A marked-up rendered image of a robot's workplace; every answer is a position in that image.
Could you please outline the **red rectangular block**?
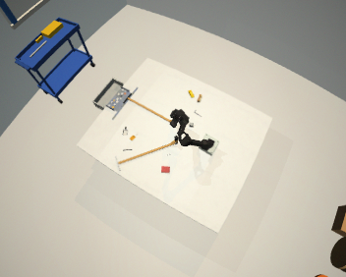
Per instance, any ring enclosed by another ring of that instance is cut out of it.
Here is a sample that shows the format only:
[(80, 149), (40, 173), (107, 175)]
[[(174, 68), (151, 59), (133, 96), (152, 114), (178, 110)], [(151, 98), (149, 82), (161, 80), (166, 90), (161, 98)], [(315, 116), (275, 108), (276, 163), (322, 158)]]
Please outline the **red rectangular block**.
[(170, 173), (170, 167), (161, 166), (161, 173)]

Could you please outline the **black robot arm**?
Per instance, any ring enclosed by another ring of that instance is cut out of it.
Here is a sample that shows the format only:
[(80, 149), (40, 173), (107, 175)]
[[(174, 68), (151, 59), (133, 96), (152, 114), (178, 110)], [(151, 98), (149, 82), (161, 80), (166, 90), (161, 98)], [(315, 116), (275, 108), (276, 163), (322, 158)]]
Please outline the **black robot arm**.
[[(190, 136), (185, 133), (185, 128), (187, 124), (189, 123), (190, 117), (187, 114), (183, 114), (181, 111), (178, 109), (172, 110), (170, 117), (173, 119), (177, 119), (178, 123), (180, 124), (179, 131), (177, 132), (178, 135), (178, 141), (182, 146), (188, 146), (188, 145), (193, 145), (193, 146), (199, 146), (202, 149), (208, 151), (213, 147), (214, 140), (209, 138), (209, 139), (203, 139), (203, 140), (196, 140), (196, 139), (191, 139)], [(180, 121), (181, 120), (181, 121)], [(182, 134), (185, 134), (185, 136), (182, 138)]]

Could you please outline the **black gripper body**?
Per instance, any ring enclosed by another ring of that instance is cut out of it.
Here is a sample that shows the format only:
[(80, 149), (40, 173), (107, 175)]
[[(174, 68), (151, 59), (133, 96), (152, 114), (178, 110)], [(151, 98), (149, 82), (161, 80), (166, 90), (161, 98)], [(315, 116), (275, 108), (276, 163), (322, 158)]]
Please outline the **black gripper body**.
[[(184, 111), (183, 109), (179, 109), (179, 111), (181, 111), (183, 114), (185, 114), (185, 111)], [(177, 123), (178, 123), (177, 119), (178, 119), (178, 117), (177, 117), (174, 121), (171, 121), (171, 122), (170, 122), (169, 125), (170, 125), (172, 128), (176, 128)]]

